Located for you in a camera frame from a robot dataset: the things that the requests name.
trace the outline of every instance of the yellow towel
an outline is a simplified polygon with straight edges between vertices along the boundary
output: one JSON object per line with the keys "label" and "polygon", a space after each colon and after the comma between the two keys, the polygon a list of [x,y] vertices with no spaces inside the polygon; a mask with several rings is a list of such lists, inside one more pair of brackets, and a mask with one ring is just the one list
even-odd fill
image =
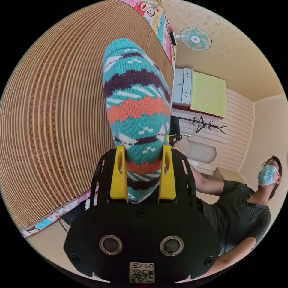
{"label": "yellow towel", "polygon": [[190,109],[225,118],[226,108],[226,81],[194,71]]}

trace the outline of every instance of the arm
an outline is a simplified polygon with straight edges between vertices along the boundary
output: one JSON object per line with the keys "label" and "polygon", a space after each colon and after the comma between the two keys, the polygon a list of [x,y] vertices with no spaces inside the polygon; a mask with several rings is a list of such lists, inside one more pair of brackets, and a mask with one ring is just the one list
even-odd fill
{"label": "arm", "polygon": [[[173,149],[181,152],[179,144],[175,143]],[[221,180],[209,180],[201,175],[194,167],[190,165],[195,179],[196,190],[200,193],[221,196],[223,193],[224,182]]]}
{"label": "arm", "polygon": [[219,256],[207,273],[193,280],[198,280],[198,279],[213,275],[239,262],[240,260],[242,260],[245,256],[249,254],[249,252],[253,249],[255,244],[256,244],[256,238],[254,237],[246,238],[239,245],[237,245],[234,249]]}

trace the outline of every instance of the screw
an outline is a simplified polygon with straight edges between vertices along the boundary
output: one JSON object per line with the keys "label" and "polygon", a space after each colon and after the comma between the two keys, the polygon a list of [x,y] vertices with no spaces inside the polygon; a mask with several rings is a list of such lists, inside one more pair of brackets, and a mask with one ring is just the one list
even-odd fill
{"label": "screw", "polygon": [[145,209],[139,209],[136,214],[138,217],[145,217],[147,213]]}
{"label": "screw", "polygon": [[71,254],[70,257],[71,257],[71,260],[72,260],[75,264],[78,264],[78,263],[80,262],[80,259],[79,259],[76,255]]}
{"label": "screw", "polygon": [[204,264],[205,264],[206,266],[211,265],[212,262],[213,262],[213,259],[214,259],[214,257],[208,257],[208,258],[204,261]]}

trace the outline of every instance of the yellow bracket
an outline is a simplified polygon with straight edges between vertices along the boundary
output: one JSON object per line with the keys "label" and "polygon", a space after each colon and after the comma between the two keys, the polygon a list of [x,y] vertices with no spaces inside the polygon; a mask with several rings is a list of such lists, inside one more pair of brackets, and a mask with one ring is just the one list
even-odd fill
{"label": "yellow bracket", "polygon": [[174,200],[176,198],[176,187],[172,150],[170,145],[163,146],[162,171],[159,186],[159,200]]}
{"label": "yellow bracket", "polygon": [[125,199],[128,203],[127,172],[125,161],[125,147],[119,145],[116,148],[115,163],[113,169],[110,197],[113,200]]}

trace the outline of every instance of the bamboo mat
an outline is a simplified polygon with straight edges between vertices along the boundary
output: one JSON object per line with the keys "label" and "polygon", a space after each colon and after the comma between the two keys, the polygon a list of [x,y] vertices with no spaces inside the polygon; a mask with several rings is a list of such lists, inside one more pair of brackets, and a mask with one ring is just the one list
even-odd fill
{"label": "bamboo mat", "polygon": [[0,188],[19,229],[90,189],[114,148],[102,93],[102,58],[113,40],[136,42],[173,69],[147,21],[119,0],[85,7],[43,34],[20,60],[0,103]]}

